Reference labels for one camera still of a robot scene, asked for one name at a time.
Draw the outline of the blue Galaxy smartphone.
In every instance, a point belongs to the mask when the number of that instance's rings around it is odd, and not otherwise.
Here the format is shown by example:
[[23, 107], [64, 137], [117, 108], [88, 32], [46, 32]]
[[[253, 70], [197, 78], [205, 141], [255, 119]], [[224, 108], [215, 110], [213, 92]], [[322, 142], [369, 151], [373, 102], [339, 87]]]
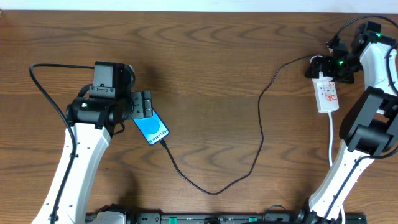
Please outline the blue Galaxy smartphone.
[[160, 142], [170, 133], [156, 110], [153, 110], [153, 116], [150, 118], [134, 119], [133, 121], [151, 146]]

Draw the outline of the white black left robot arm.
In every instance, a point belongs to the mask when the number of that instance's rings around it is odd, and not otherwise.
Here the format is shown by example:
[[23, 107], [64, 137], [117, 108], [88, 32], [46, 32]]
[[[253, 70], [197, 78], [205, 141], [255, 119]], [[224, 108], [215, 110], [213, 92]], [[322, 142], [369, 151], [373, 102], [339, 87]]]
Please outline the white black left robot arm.
[[115, 127], [153, 116], [149, 91], [133, 92], [130, 65], [96, 62], [85, 85], [62, 112], [42, 86], [39, 90], [65, 123], [65, 142], [50, 190], [34, 223], [84, 223], [96, 171]]

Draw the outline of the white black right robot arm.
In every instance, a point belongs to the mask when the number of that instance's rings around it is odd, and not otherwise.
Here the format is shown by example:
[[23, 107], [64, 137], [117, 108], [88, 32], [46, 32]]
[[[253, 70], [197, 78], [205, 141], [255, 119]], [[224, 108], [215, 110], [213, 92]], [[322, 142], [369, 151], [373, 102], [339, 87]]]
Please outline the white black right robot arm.
[[305, 77], [313, 81], [320, 113], [338, 109], [335, 83], [354, 83], [364, 72], [365, 91], [344, 117], [340, 148], [324, 181], [300, 211], [299, 223], [343, 223], [343, 202], [359, 176], [376, 159], [397, 153], [397, 40], [367, 21], [347, 48], [338, 34], [327, 43], [329, 56], [310, 59]]

